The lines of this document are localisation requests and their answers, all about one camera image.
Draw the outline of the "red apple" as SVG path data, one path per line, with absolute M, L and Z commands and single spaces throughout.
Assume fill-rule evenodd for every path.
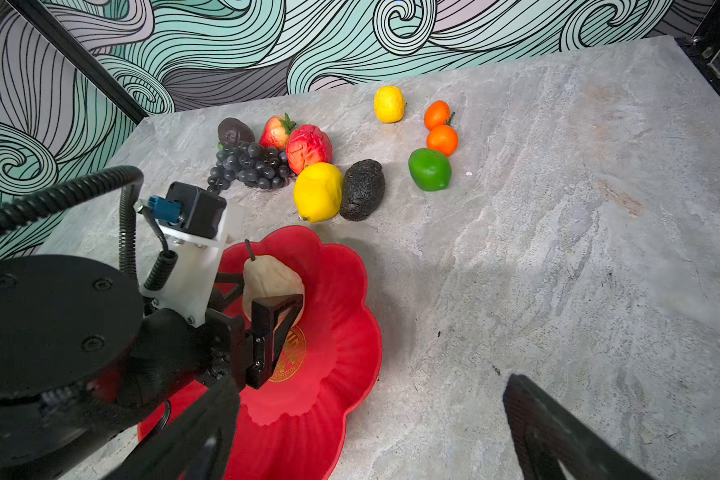
M 302 125 L 294 130 L 286 147 L 290 170 L 299 175 L 316 163 L 331 163 L 333 146 L 328 135 L 315 125 Z

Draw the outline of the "dark purple mangosteen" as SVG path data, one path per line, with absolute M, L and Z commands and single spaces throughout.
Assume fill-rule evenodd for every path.
M 234 117 L 222 120 L 217 127 L 218 141 L 223 147 L 232 147 L 240 142 L 255 142 L 256 136 L 244 122 Z

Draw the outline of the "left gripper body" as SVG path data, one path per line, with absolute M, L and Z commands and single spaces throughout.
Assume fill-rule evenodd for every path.
M 171 396 L 191 381 L 211 386 L 226 377 L 243 390 L 253 359 L 249 330 L 243 317 L 213 310 L 212 295 L 198 328 L 147 302 L 131 346 L 131 382 L 141 396 Z

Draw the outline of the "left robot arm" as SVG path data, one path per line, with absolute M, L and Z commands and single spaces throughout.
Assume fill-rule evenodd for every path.
M 304 307 L 298 287 L 226 309 L 248 276 L 212 267 L 188 287 L 197 314 L 161 294 L 179 256 L 163 247 L 145 284 L 136 269 L 142 172 L 117 166 L 0 205 L 0 237 L 118 192 L 117 266 L 69 255 L 0 261 L 0 479 L 56 479 L 159 412 L 157 425 L 112 472 L 115 479 L 220 479 L 240 395 L 273 375 Z

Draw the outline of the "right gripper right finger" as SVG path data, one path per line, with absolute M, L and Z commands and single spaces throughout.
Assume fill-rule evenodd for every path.
M 512 374 L 503 405 L 525 479 L 648 479 L 525 375 Z

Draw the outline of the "beige pear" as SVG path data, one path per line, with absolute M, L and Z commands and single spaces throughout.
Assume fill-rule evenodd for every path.
M 301 277 L 284 263 L 271 255 L 253 252 L 249 240 L 245 240 L 248 259 L 243 269 L 242 307 L 246 318 L 252 322 L 253 301 L 260 298 L 300 294 L 305 297 Z

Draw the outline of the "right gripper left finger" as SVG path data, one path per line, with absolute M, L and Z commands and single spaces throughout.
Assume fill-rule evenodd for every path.
M 221 479 L 233 445 L 239 391 L 224 378 L 175 421 L 140 444 L 109 479 Z

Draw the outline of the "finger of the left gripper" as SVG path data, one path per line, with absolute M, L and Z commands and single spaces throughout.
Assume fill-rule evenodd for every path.
M 251 305 L 252 363 L 246 370 L 246 384 L 261 388 L 274 374 L 288 333 L 302 312 L 303 294 L 262 297 Z
M 224 312 L 242 297 L 244 285 L 242 273 L 218 272 L 212 288 L 212 309 Z

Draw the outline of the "red flower-shaped fruit bowl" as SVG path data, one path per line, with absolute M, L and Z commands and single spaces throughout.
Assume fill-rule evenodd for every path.
M 273 256 L 296 272 L 305 307 L 273 377 L 241 394 L 225 476 L 327 479 L 344 447 L 347 417 L 370 394 L 382 364 L 379 324 L 365 304 L 365 265 L 351 248 L 288 226 L 250 247 L 229 247 L 220 271 L 241 273 L 251 254 Z

